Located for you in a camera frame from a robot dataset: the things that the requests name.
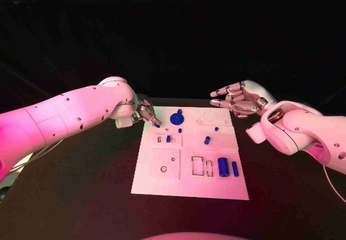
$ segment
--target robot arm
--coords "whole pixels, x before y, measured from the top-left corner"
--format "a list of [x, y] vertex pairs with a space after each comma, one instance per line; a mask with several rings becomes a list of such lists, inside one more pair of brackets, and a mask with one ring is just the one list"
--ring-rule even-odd
[[127, 80], [108, 77], [46, 101], [0, 114], [0, 181], [20, 159], [106, 118], [124, 128], [140, 120], [161, 122], [147, 100], [138, 99]]
[[265, 88], [251, 80], [210, 93], [226, 95], [210, 104], [228, 108], [238, 118], [261, 116], [246, 134], [256, 144], [268, 140], [274, 148], [291, 155], [305, 151], [328, 168], [346, 174], [346, 117], [323, 116], [311, 107], [291, 101], [278, 102]]

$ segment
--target white board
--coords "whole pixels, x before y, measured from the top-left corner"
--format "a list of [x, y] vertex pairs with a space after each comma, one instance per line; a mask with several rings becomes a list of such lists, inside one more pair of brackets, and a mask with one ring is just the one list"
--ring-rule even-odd
[[[179, 109], [184, 119], [180, 125], [173, 125], [170, 116]], [[161, 126], [144, 123], [131, 193], [249, 200], [229, 111], [210, 107], [155, 106], [154, 113]], [[193, 160], [193, 157], [202, 157], [202, 166], [199, 158]], [[217, 158], [228, 160], [228, 177], [219, 176]], [[232, 162], [236, 162], [238, 177]]]

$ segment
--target dark table surface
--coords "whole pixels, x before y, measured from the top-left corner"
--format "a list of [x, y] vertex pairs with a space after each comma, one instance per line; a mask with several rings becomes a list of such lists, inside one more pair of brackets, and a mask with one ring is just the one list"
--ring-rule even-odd
[[[210, 107], [207, 100], [153, 99], [157, 106]], [[1, 240], [138, 240], [174, 232], [248, 239], [344, 239], [346, 204], [304, 152], [255, 144], [236, 119], [249, 201], [131, 194], [144, 123], [114, 120], [62, 141], [23, 169], [0, 204]], [[346, 196], [346, 176], [327, 169]]]

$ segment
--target cable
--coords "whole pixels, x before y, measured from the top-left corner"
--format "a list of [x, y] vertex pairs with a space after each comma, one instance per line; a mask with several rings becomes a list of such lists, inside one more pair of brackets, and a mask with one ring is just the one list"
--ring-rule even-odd
[[324, 170], [326, 179], [327, 179], [328, 184], [330, 184], [330, 186], [331, 186], [331, 188], [333, 188], [333, 191], [334, 191], [334, 193], [337, 194], [339, 198], [340, 198], [340, 199], [343, 200], [343, 202], [346, 203], [344, 198], [343, 198], [341, 195], [339, 194], [339, 192], [337, 192], [337, 190], [336, 190], [336, 188], [334, 188], [334, 186], [333, 186], [333, 183], [330, 182], [330, 177], [328, 177], [328, 174], [327, 174], [327, 171], [326, 171], [326, 167], [324, 167], [324, 166], [323, 166], [323, 170]]
[[8, 171], [7, 175], [11, 174], [13, 172], [16, 172], [18, 169], [21, 169], [31, 161], [37, 160], [43, 155], [46, 155], [46, 154], [55, 149], [55, 147], [60, 144], [62, 141], [63, 141], [63, 139], [62, 139], [62, 140], [55, 144], [55, 146], [43, 153], [43, 151], [50, 147], [50, 145], [46, 146], [46, 147], [39, 151], [39, 153], [36, 154], [36, 156], [34, 156], [31, 159], [29, 159], [27, 162], [18, 164], [17, 166], [14, 166], [14, 167], [11, 168], [11, 170]]

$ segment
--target circular hole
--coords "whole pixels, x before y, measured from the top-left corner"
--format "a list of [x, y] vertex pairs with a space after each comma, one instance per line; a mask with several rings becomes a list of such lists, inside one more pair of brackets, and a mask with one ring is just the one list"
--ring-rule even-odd
[[339, 154], [339, 159], [341, 160], [341, 159], [344, 159], [344, 157], [346, 157], [346, 152], [343, 151], [343, 152], [340, 152], [340, 154]]

